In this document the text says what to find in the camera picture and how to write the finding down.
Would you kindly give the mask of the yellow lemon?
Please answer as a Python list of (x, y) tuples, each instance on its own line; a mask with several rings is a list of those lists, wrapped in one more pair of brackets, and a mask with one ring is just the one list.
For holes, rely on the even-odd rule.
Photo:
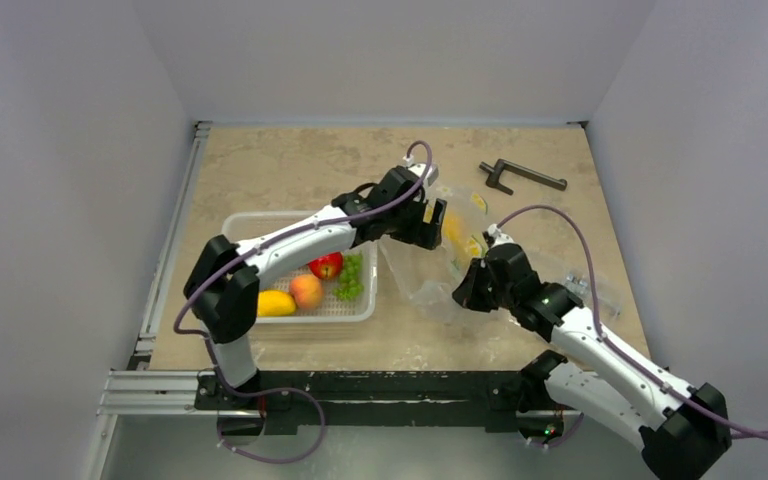
[(447, 211), (442, 223), (443, 238), (453, 249), (461, 249), (469, 239), (463, 217), (454, 211)]

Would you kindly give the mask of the clear printed plastic bag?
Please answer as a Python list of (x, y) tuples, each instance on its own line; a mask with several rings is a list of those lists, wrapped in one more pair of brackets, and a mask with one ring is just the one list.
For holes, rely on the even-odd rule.
[(510, 314), (506, 310), (474, 312), (460, 307), (451, 297), (463, 280), (470, 261), (487, 252), (482, 233), (495, 222), (487, 201), (471, 188), (446, 184), (433, 187), (427, 199), (429, 206), (435, 199), (446, 200), (447, 211), (458, 212), (463, 217), (469, 239), (461, 249), (453, 249), (442, 238), (441, 245), (432, 251), (406, 245), (387, 236), (379, 240), (379, 250), (394, 276), (400, 296), (423, 316), (440, 323), (466, 326), (508, 321)]

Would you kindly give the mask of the red apple from bag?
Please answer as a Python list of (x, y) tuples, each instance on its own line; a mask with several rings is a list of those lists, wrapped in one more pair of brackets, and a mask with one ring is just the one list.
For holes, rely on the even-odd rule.
[(310, 272), (320, 280), (336, 279), (344, 268), (344, 257), (340, 252), (321, 256), (307, 264)]

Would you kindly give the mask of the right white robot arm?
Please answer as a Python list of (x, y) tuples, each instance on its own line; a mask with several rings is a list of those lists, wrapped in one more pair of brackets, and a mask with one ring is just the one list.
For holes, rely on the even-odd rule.
[(518, 409), (570, 407), (629, 442), (659, 479), (698, 479), (733, 442), (724, 395), (654, 365), (597, 328), (592, 311), (565, 286), (545, 282), (513, 243), (474, 258), (452, 298), (477, 312), (506, 310), (551, 349), (520, 372)]

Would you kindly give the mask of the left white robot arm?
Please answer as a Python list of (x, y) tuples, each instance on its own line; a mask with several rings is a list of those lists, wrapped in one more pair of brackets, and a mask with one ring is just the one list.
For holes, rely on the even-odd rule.
[(210, 239), (184, 286), (184, 313), (198, 330), (218, 376), (219, 395), (232, 408), (257, 399), (258, 368), (248, 333), (257, 319), (259, 293), (276, 280), (327, 254), (347, 251), (389, 236), (433, 250), (441, 243), (445, 202), (424, 219), (425, 190), (438, 177), (434, 165), (391, 168), (369, 188), (341, 194), (310, 217), (272, 233), (239, 242)]

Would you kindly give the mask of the black clamp tool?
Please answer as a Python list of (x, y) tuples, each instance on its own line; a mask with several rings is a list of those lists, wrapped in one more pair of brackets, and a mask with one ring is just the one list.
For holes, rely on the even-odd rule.
[(506, 172), (558, 191), (565, 191), (568, 188), (568, 182), (565, 179), (555, 178), (537, 172), (531, 168), (508, 161), (503, 158), (497, 159), (493, 164), (488, 162), (480, 162), (478, 168), (480, 171), (487, 174), (487, 178), (485, 180), (485, 185), (487, 187), (498, 190), (507, 195), (512, 195), (514, 191), (501, 182), (501, 178)]

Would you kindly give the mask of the green grapes bunch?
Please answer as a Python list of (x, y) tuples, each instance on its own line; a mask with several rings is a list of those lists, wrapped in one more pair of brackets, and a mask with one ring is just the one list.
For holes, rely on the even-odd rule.
[(333, 290), (334, 296), (344, 302), (355, 300), (363, 291), (360, 274), (363, 267), (361, 254), (344, 255), (344, 268), (338, 276), (337, 287)]

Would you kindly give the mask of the white plastic basket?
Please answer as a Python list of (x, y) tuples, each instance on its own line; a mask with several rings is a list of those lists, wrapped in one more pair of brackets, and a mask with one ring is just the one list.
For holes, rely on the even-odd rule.
[[(304, 223), (313, 211), (241, 212), (228, 216), (221, 233), (232, 242), (262, 237)], [(324, 296), (321, 304), (312, 310), (297, 310), (292, 315), (260, 317), (258, 324), (310, 324), (334, 322), (361, 322), (375, 309), (378, 286), (378, 248), (364, 243), (344, 250), (344, 268), (349, 272), (322, 282)]]

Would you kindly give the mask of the peach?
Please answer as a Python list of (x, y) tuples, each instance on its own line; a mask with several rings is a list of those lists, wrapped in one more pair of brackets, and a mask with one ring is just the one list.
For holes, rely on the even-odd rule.
[(313, 274), (294, 277), (289, 283), (288, 291), (299, 310), (318, 308), (325, 295), (322, 281)]

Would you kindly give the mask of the yellow mango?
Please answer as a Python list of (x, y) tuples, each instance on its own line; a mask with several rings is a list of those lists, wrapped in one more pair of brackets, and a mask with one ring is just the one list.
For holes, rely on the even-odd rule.
[(257, 316), (285, 317), (292, 316), (297, 311), (294, 297), (281, 290), (264, 290), (258, 295)]

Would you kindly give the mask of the black base frame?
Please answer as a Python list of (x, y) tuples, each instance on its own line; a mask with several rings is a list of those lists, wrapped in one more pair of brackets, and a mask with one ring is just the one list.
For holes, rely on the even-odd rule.
[(518, 371), (260, 371), (253, 395), (197, 376), (194, 407), (222, 417), (252, 414), (268, 435), (301, 426), (474, 427), (554, 440), (577, 411), (538, 391)]

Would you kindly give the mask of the aluminium rail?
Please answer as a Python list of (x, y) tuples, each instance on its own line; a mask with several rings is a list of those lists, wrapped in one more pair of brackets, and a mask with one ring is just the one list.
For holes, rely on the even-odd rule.
[(194, 125), (193, 139), (171, 223), (156, 263), (137, 339), (127, 361), (133, 368), (112, 370), (108, 373), (96, 410), (89, 453), (79, 474), (81, 479), (103, 477), (120, 418), (197, 413), (193, 406), (197, 385), (196, 372), (150, 371), (146, 366), (156, 349), (178, 246), (183, 238), (199, 168), (212, 127), (211, 121), (198, 121)]

